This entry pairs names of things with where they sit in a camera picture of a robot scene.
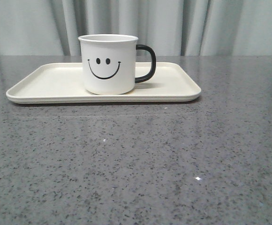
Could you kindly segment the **white smiley mug black handle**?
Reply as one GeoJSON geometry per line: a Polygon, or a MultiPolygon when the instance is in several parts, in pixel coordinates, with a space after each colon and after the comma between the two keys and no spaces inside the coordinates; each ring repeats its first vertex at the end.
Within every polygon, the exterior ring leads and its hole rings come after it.
{"type": "Polygon", "coordinates": [[[99,95],[124,94],[135,84],[150,80],[157,67],[156,55],[147,45],[137,44],[138,37],[122,34],[92,34],[79,36],[83,77],[87,91],[99,95]],[[136,52],[147,51],[151,68],[136,77],[136,52]]]}

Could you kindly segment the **pale grey-green curtain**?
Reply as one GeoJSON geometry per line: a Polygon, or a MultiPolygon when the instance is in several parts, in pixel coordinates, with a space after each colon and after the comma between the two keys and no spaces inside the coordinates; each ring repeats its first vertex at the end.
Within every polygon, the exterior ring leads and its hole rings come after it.
{"type": "Polygon", "coordinates": [[[125,34],[158,56],[272,55],[272,0],[0,0],[0,55],[80,55],[125,34]]]}

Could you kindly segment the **cream rectangular plastic tray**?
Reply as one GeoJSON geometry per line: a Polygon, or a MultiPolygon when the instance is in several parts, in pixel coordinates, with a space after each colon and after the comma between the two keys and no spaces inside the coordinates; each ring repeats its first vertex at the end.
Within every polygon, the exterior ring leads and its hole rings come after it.
{"type": "Polygon", "coordinates": [[[188,102],[201,88],[177,64],[158,62],[154,76],[121,95],[95,95],[83,85],[81,63],[40,66],[12,88],[7,98],[18,104],[188,102]]]}

